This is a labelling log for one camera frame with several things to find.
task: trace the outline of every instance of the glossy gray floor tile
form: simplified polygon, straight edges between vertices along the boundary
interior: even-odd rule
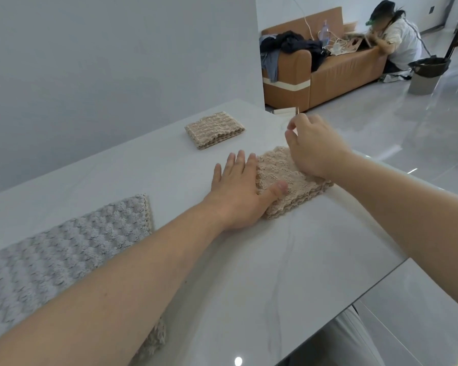
[[[443,30],[425,42],[443,55],[451,39]],[[409,95],[408,86],[373,83],[309,112],[325,117],[355,150],[458,194],[458,48],[433,95]],[[361,303],[388,366],[458,365],[458,305],[412,260]]]

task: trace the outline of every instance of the sofa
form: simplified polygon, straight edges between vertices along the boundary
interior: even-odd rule
[[[314,39],[327,20],[329,30],[336,36],[344,36],[341,7],[306,17]],[[294,31],[310,39],[304,18],[270,27],[262,35]],[[293,54],[280,52],[278,58],[278,81],[270,82],[262,69],[265,104],[274,108],[298,107],[305,111],[346,92],[378,79],[385,67],[387,56],[378,47],[356,53],[329,56],[311,73],[311,53],[299,50]]]

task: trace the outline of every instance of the white table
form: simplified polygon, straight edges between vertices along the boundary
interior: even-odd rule
[[[222,110],[246,131],[197,150],[184,126]],[[149,196],[159,228],[207,194],[214,164],[231,151],[284,145],[286,124],[236,100],[4,191],[0,249],[136,193]],[[169,305],[168,342],[148,363],[232,366],[241,357],[243,365],[275,365],[404,260],[334,186],[276,220],[216,240]]]

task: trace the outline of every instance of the right hand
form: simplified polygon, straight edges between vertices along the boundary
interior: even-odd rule
[[[292,159],[303,173],[332,180],[333,172],[352,154],[342,137],[318,115],[298,114],[287,128]]]

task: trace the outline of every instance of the black pants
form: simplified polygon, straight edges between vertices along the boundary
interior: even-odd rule
[[[389,74],[389,73],[397,73],[397,72],[402,72],[402,69],[397,67],[394,63],[392,63],[389,59],[387,59],[387,62],[385,63],[385,67],[383,69],[383,74]]]

